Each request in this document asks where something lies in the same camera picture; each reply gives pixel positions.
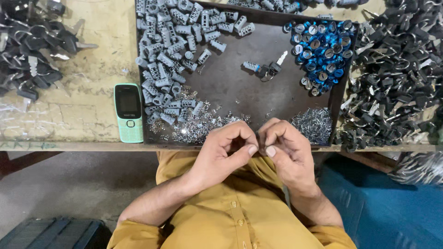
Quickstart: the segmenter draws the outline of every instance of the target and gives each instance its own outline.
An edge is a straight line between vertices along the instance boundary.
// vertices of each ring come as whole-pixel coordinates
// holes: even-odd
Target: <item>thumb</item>
[[[234,152],[231,156],[226,158],[227,166],[232,168],[232,170],[236,170],[244,165],[246,165],[251,159],[252,155],[254,155],[258,151],[258,148],[254,144],[247,144],[241,147],[238,151]]]
[[[293,161],[289,155],[277,146],[266,147],[266,154],[271,158],[276,167],[291,165]]]

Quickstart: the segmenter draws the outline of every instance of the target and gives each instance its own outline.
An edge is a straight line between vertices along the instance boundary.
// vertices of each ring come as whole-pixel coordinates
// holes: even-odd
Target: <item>forearm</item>
[[[130,220],[152,226],[162,225],[186,200],[200,192],[188,178],[185,173],[142,194],[123,210],[118,224]]]
[[[342,217],[337,208],[335,208],[317,185],[315,185],[309,193],[300,193],[290,188],[289,192],[291,204],[304,216],[303,218],[305,218],[304,220],[299,218],[305,226],[343,227]]]

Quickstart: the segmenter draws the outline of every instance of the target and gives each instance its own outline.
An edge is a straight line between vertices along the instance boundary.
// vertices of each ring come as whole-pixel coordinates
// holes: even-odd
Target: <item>hand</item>
[[[288,121],[272,118],[259,130],[261,148],[275,164],[277,176],[291,194],[318,193],[309,140]]]
[[[235,147],[233,141],[241,142],[242,146],[228,156],[228,152]],[[206,136],[193,167],[187,173],[188,179],[197,184],[198,192],[205,190],[246,165],[257,151],[257,138],[251,128],[244,121],[229,123]]]

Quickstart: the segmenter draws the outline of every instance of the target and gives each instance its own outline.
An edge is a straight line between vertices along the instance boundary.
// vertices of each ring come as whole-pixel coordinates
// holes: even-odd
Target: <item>fingernail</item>
[[[276,154],[276,149],[274,148],[274,146],[268,146],[268,147],[266,148],[266,154],[267,154],[269,157],[274,157],[275,154]]]
[[[257,151],[258,151],[258,148],[255,145],[251,145],[248,150],[248,152],[251,156],[254,155]]]

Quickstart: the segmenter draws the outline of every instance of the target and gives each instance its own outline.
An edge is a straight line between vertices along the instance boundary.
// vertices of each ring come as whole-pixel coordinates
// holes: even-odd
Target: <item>wrist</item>
[[[205,190],[195,177],[192,176],[190,171],[185,172],[180,176],[181,186],[183,187],[183,194],[189,198]]]
[[[320,198],[323,195],[320,187],[318,187],[316,183],[305,185],[302,187],[288,186],[288,190],[290,195],[295,198]]]

